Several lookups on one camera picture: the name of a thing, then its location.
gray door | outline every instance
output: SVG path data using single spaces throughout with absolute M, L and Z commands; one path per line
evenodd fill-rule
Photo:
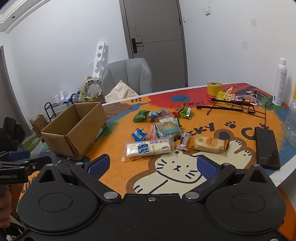
M 124 5 L 133 57 L 147 61 L 153 91 L 186 87 L 185 45 L 177 1 L 124 0 Z

spray can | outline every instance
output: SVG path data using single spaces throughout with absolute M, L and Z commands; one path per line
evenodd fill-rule
M 281 58 L 277 68 L 276 85 L 274 88 L 274 97 L 272 99 L 272 103 L 274 105 L 281 106 L 281 103 L 283 101 L 286 81 L 287 81 L 286 60 L 284 58 Z

yellow tape roll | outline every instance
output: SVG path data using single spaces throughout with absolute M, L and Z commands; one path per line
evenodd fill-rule
M 218 92 L 222 91 L 222 84 L 211 82 L 207 84 L 207 94 L 217 96 Z

chair backrest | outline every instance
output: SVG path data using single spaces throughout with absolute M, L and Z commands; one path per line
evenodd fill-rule
M 139 95 L 153 92 L 151 70 L 143 58 L 108 64 L 102 76 L 104 96 L 108 95 L 121 80 Z

door frame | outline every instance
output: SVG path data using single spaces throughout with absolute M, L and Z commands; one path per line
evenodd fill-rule
M 181 22 L 181 36 L 182 36 L 184 68 L 185 68 L 185 85 L 186 85 L 186 87 L 188 87 L 188 69 L 187 69 L 187 56 L 186 56 L 184 26 L 183 26 L 183 19 L 182 19 L 179 0 L 176 0 L 176 2 L 177 2 L 177 8 L 178 8 L 178 15 L 179 15 L 179 19 L 180 19 L 180 22 Z M 119 0 L 119 5 L 120 5 L 120 11 L 121 11 L 121 18 L 122 18 L 124 36 L 125 36 L 125 39 L 126 39 L 126 48 L 127 48 L 127 51 L 128 51 L 128 58 L 133 58 L 133 49 L 132 49 L 131 37 L 130 37 L 130 34 L 129 34 L 129 29 L 128 29 L 128 19 L 127 19 L 127 16 L 126 16 L 126 8 L 125 8 L 125 5 L 124 5 L 124 0 Z
M 20 106 L 17 103 L 17 99 L 15 97 L 15 94 L 11 86 L 11 82 L 8 76 L 7 66 L 5 62 L 3 46 L 0 46 L 0 78 L 2 79 L 8 102 L 11 105 L 11 108 L 13 113 L 15 114 L 15 117 L 17 118 L 17 124 L 20 124 L 23 127 L 26 133 L 26 137 L 32 135 L 31 129 L 28 126 L 22 114 L 22 111 L 20 109 Z

